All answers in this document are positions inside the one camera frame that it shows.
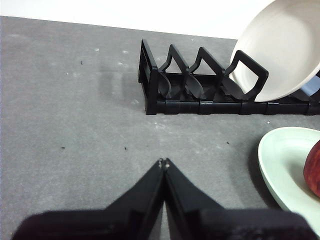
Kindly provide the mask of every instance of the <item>white wall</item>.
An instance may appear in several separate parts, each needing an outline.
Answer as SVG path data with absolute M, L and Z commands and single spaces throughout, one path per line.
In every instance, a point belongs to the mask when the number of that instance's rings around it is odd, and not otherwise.
M 238 39 L 273 0 L 1 0 L 2 16 Z

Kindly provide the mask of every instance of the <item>gray surface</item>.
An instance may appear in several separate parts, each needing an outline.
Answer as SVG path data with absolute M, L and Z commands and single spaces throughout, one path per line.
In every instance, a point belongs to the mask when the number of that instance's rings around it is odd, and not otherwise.
M 141 38 L 158 65 L 175 43 L 189 65 L 204 46 L 227 67 L 236 43 L 1 17 L 2 240 L 34 213 L 104 208 L 159 157 L 226 208 L 278 207 L 259 171 L 259 140 L 284 126 L 320 130 L 319 116 L 146 116 Z

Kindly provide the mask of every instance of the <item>black dish rack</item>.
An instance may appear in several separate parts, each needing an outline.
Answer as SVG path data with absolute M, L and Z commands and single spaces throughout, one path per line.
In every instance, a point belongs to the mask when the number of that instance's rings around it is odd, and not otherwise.
M 166 72 L 172 58 L 181 73 Z M 215 74 L 194 74 L 202 60 Z M 239 61 L 258 76 L 255 85 L 246 94 L 229 78 Z M 204 47 L 200 47 L 195 63 L 189 67 L 173 44 L 169 47 L 165 63 L 158 68 L 147 41 L 141 41 L 138 82 L 143 88 L 147 115 L 320 114 L 320 89 L 311 96 L 298 90 L 277 100 L 255 102 L 268 74 L 266 69 L 241 50 L 235 53 L 231 65 L 224 69 Z

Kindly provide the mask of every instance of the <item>white bowl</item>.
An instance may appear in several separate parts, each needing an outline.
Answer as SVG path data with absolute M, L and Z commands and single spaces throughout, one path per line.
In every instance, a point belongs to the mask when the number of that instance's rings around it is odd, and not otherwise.
M 320 0 L 275 0 L 248 25 L 237 41 L 242 50 L 269 72 L 256 102 L 285 97 L 320 70 Z M 244 64 L 230 74 L 248 92 L 257 76 Z
M 304 166 L 320 131 L 281 127 L 268 132 L 258 148 L 259 166 L 270 193 L 284 210 L 302 215 L 320 237 L 320 198 L 307 186 Z

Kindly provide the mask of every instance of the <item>apple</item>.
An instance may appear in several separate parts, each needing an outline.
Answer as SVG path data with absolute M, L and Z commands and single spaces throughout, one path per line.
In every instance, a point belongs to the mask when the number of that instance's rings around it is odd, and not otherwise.
M 303 176 L 311 191 L 320 198 L 320 140 L 306 157 Z

